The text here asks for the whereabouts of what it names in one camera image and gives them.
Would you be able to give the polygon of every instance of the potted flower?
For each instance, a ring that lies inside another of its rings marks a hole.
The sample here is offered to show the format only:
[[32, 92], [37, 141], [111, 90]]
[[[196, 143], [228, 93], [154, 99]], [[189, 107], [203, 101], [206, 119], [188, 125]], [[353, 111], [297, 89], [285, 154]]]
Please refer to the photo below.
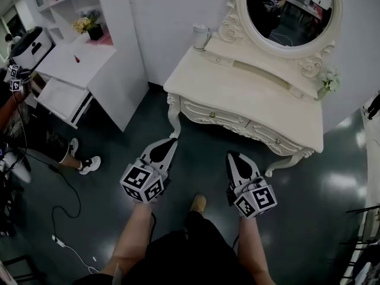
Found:
[[323, 87], [318, 90], [318, 98], [316, 99], [318, 101], [322, 100], [328, 92], [336, 91], [341, 81], [340, 75], [335, 67], [320, 73], [319, 77], [323, 82]]
[[75, 21], [72, 25], [75, 31], [78, 33], [88, 32], [91, 40], [98, 40], [103, 36], [103, 30], [100, 24], [96, 23], [96, 21], [100, 17], [100, 11], [96, 9], [89, 11], [88, 13], [81, 13], [81, 18]]

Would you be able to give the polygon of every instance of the white cable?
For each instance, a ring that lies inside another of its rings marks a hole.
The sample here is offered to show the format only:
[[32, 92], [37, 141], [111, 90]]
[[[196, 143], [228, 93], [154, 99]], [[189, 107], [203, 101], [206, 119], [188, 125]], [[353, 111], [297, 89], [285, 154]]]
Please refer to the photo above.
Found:
[[275, 38], [278, 42], [280, 42], [281, 45], [283, 45], [282, 42], [279, 41], [279, 40], [278, 40], [276, 37], [274, 37], [272, 34], [270, 34], [269, 36], [272, 36], [272, 37]]
[[285, 38], [288, 38], [289, 41], [291, 42], [291, 46], [293, 46], [293, 41], [292, 41], [288, 36], [285, 36], [285, 35], [282, 35], [282, 34], [273, 33], [273, 32], [271, 32], [271, 34], [275, 34], [275, 35], [278, 35], [278, 36], [283, 36], [283, 37], [285, 37]]
[[66, 245], [66, 244], [65, 244], [65, 247], [67, 247], [67, 248], [71, 249], [72, 251], [74, 251], [74, 253], [77, 255], [77, 257], [79, 257], [79, 259], [81, 260], [81, 262], [83, 263], [83, 265], [85, 265], [85, 266], [87, 267], [87, 269], [88, 269], [88, 271], [89, 271], [90, 274], [93, 274], [93, 273], [91, 272], [91, 269], [95, 270], [97, 273], [99, 272], [99, 270], [96, 269], [95, 267], [92, 267], [92, 266], [87, 265], [87, 264], [82, 260], [82, 258], [77, 254], [77, 252], [74, 250], [74, 248], [71, 248], [70, 246], [68, 246], [68, 245]]

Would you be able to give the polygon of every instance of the power strip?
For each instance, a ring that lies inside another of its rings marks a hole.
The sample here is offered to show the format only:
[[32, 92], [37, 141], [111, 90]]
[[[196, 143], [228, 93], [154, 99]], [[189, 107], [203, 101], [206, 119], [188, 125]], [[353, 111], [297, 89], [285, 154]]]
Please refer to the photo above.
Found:
[[61, 246], [61, 247], [63, 247], [63, 248], [66, 247], [66, 244], [63, 243], [63, 241], [61, 241], [60, 239], [58, 239], [56, 236], [52, 235], [52, 239], [53, 239], [53, 241], [56, 242], [59, 246]]

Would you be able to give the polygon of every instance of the white vanity table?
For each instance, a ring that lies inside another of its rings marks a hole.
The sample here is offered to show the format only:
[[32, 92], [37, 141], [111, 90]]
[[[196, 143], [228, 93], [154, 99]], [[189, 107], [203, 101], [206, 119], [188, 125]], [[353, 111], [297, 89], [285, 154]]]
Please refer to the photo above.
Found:
[[273, 45], [252, 25], [246, 0], [229, 0], [230, 11], [204, 52], [192, 47], [164, 85], [168, 92], [171, 137], [178, 137], [182, 112], [199, 124], [221, 125], [266, 144], [285, 160], [275, 169], [294, 166], [323, 150], [321, 102], [316, 76], [334, 47], [341, 20], [341, 0], [334, 0], [328, 28], [299, 47]]

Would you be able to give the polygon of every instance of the flower vase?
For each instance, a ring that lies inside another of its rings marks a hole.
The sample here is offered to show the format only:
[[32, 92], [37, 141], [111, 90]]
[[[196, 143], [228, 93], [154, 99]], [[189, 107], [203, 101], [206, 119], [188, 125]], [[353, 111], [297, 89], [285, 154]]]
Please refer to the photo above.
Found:
[[326, 94], [328, 93], [328, 90], [325, 88], [325, 87], [321, 87], [319, 90], [318, 90], [318, 98], [315, 99], [316, 101], [320, 102], [323, 97], [326, 96]]
[[89, 30], [88, 35], [90, 35], [91, 40], [99, 40], [103, 36], [103, 30], [100, 24]]

